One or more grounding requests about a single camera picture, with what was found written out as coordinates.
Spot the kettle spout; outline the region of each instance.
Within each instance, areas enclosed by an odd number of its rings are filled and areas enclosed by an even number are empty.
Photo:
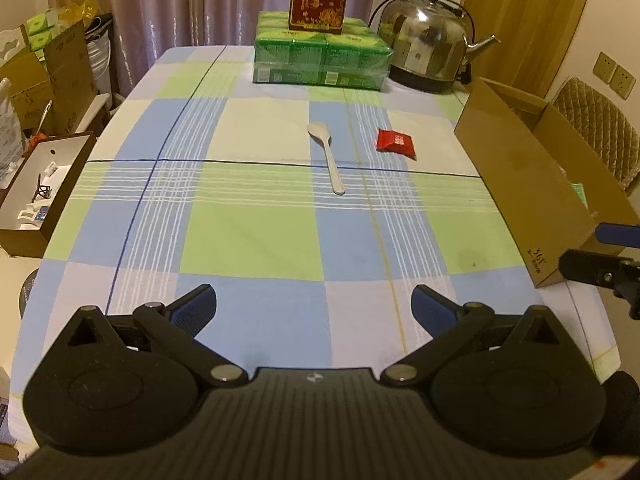
[[[466,60],[471,61],[475,59],[478,54],[482,54],[494,43],[500,43],[500,40],[492,34],[488,38],[484,38],[484,40],[480,40],[477,43],[468,44],[466,46]]]

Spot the red candy wrapper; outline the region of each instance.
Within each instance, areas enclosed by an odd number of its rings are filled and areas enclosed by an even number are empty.
[[[414,142],[407,134],[401,134],[393,130],[378,130],[378,142],[376,149],[388,152],[401,153],[415,160]]]

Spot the quilted chair cushion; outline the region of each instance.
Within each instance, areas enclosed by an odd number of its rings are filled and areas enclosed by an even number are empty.
[[[564,83],[553,105],[631,193],[640,173],[640,137],[616,105],[577,77]]]

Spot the white bucket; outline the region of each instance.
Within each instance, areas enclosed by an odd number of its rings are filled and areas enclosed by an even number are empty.
[[[89,41],[86,44],[89,53],[89,63],[91,71],[94,73],[95,85],[98,93],[111,94],[111,77],[109,74],[109,63],[111,61],[111,42],[107,31],[96,41]]]

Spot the tablecloth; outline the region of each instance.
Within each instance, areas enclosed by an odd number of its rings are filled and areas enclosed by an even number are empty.
[[[21,395],[78,306],[128,314],[201,283],[218,296],[197,339],[259,366],[372,367],[430,340],[412,318],[425,283],[498,313],[548,304],[596,373],[620,364],[597,291],[536,290],[454,135],[463,96],[388,81],[382,92],[257,85],[252,47],[167,51],[105,129],[47,248],[20,329]],[[325,122],[346,187],[332,193]],[[417,160],[375,150],[378,128],[413,137]]]

